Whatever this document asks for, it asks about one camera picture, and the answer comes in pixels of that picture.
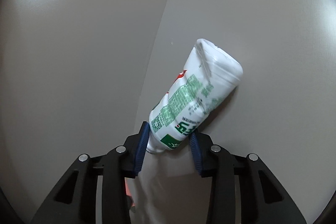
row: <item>gray surface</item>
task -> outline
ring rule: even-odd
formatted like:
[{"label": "gray surface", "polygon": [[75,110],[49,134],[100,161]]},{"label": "gray surface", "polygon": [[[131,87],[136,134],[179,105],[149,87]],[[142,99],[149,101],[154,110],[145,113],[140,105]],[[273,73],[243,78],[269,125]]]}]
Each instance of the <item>gray surface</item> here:
[{"label": "gray surface", "polygon": [[[335,26],[335,0],[168,0],[135,131],[181,72],[196,39],[214,42],[241,63],[244,76],[204,132],[231,153],[258,154],[313,223],[336,188]],[[196,179],[190,157],[188,147],[146,155],[136,187],[147,199],[139,206],[159,215],[151,223],[204,223],[199,207],[170,212],[164,206],[184,207],[187,190],[178,183],[199,189],[190,207],[207,200],[202,193],[209,181]],[[162,175],[156,179],[158,162]]]},{"label": "gray surface", "polygon": [[0,185],[28,221],[132,133],[166,0],[0,0]]}]

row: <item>green qr code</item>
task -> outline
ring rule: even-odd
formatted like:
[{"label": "green qr code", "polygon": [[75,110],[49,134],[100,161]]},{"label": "green qr code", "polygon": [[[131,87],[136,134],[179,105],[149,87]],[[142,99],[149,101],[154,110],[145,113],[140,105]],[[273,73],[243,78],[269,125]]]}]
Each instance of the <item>green qr code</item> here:
[{"label": "green qr code", "polygon": [[156,133],[161,127],[162,123],[160,121],[159,115],[157,115],[154,120],[151,122],[154,133]]}]

